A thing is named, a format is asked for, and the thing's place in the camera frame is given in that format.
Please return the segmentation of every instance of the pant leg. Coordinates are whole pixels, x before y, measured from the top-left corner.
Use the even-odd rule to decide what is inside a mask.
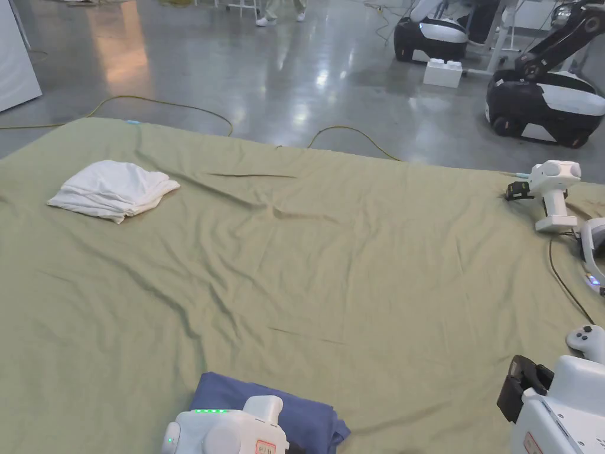
[[[304,13],[307,9],[307,0],[294,0],[294,7],[296,8],[296,12],[298,14]]]
[[[277,9],[280,7],[281,0],[269,0],[267,6],[265,6],[265,17],[274,21],[277,19]]]

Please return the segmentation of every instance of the bed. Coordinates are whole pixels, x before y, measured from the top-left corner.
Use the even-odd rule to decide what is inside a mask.
[[[45,204],[103,159],[181,188],[121,225]],[[512,356],[552,367],[585,323],[513,180],[120,120],[47,134],[0,160],[2,451],[159,452],[212,370],[333,405],[339,453],[508,453]],[[605,186],[567,202],[605,215]],[[572,246],[555,266],[599,323]]]

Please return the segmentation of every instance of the shiny gray floor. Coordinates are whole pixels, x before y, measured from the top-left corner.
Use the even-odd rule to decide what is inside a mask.
[[[605,182],[604,127],[580,150],[495,136],[483,117],[485,79],[463,79],[457,90],[422,85],[424,68],[396,62],[392,40],[384,47],[374,33],[384,19],[355,1],[310,0],[302,24],[288,5],[269,28],[256,28],[250,11],[240,19],[209,4],[16,3],[32,46],[50,55],[34,65],[44,95],[0,114],[3,126],[65,122],[109,96],[135,94],[216,111],[233,122],[234,137],[259,142],[307,146],[319,129],[348,125],[404,160],[528,172],[546,159],[569,159],[581,163],[584,180]],[[386,35],[397,17],[385,17]],[[97,115],[229,130],[208,114],[138,100],[111,101]],[[0,131],[0,156],[47,131]],[[313,147],[384,157],[354,131],[327,131]]]

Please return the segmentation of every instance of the navy blue cloth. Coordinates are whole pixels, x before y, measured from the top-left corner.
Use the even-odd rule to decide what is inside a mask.
[[[279,425],[287,440],[307,454],[334,454],[336,446],[351,434],[329,405],[214,372],[202,374],[190,410],[241,410],[249,397],[264,395],[279,396],[284,401]]]

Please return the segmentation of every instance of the white cloth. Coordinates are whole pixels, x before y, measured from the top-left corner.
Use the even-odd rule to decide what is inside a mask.
[[[119,224],[155,208],[167,192],[181,186],[162,172],[128,162],[99,161],[67,180],[47,203]]]

